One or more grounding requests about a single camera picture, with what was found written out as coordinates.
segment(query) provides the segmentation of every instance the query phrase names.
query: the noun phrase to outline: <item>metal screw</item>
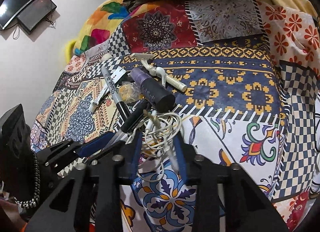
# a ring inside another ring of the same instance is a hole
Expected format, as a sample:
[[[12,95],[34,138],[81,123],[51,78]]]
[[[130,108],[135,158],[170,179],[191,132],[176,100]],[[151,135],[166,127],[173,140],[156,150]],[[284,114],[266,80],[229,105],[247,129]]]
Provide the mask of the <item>metal screw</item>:
[[[202,162],[204,160],[204,156],[203,155],[196,155],[195,156],[195,161],[196,162]]]
[[[235,171],[241,170],[241,166],[238,163],[232,163],[231,168]]]
[[[122,162],[123,159],[124,159],[124,157],[123,157],[122,155],[114,155],[114,156],[112,157],[112,160],[113,160],[114,162]]]
[[[77,163],[76,165],[76,169],[77,170],[84,170],[86,168],[86,164],[85,163]]]

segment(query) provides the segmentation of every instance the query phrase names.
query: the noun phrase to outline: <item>patterned bedsheet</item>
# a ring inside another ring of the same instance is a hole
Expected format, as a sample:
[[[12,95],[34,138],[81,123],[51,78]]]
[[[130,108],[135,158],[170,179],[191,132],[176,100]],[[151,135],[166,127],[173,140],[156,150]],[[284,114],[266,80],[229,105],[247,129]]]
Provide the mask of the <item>patterned bedsheet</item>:
[[[119,17],[122,10],[114,11]],[[99,62],[107,52],[113,57]],[[260,0],[142,5],[106,41],[71,59],[36,118],[32,149],[117,130],[111,96],[94,114],[88,107],[104,85],[101,67],[140,66],[133,52],[153,53],[153,63],[188,86],[185,93],[168,87],[185,141],[214,163],[240,163],[293,230],[315,170],[320,47],[312,16]],[[196,187],[185,186],[169,160],[164,166],[159,182],[137,177],[122,186],[124,231],[191,231]]]

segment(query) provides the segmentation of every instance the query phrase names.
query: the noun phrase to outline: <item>black pen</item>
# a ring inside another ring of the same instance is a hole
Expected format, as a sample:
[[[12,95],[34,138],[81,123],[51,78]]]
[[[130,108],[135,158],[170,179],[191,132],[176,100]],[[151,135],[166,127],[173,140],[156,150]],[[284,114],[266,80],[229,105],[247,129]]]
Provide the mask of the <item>black pen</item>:
[[[116,86],[113,83],[112,78],[111,78],[110,73],[108,72],[107,68],[102,67],[101,72],[102,72],[103,77],[107,83],[107,86],[109,88],[109,91],[111,93],[113,101],[116,103],[116,107],[119,111],[120,116],[122,117],[123,121],[126,121],[127,118],[130,116],[130,111],[129,111],[127,105],[123,102],[121,96],[119,95],[118,90],[116,89]]]

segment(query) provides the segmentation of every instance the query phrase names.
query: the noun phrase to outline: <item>sharpie marker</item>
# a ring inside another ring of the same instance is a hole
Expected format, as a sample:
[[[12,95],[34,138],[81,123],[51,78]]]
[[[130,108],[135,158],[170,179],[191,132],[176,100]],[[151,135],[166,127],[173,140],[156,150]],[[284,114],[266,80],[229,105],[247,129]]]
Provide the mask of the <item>sharpie marker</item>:
[[[130,111],[126,104],[123,102],[121,96],[118,94],[116,86],[113,83],[110,73],[108,72],[106,67],[102,67],[101,72],[109,88],[113,101],[116,103],[116,107],[119,110],[119,114],[122,117],[123,121],[125,121],[130,116]]]

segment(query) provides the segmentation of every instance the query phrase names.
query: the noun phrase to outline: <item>purple leaf print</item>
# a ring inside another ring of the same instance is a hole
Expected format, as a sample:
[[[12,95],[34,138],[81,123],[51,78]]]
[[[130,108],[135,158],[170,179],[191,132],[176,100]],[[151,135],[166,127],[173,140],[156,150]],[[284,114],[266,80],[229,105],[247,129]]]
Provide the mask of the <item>purple leaf print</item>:
[[[179,219],[184,220],[182,208],[178,207],[176,204],[174,205],[173,212],[178,216]]]
[[[183,192],[180,193],[180,195],[178,196],[179,199],[186,199],[186,198],[190,198],[190,196],[196,192],[196,189],[185,189]]]
[[[165,193],[170,195],[170,185],[164,179],[161,180],[161,185],[162,185],[161,189],[163,189]]]
[[[156,201],[156,203],[153,203],[151,205],[151,208],[153,208],[153,209],[161,209],[166,205],[166,203],[167,203],[166,201],[159,200],[159,201]]]

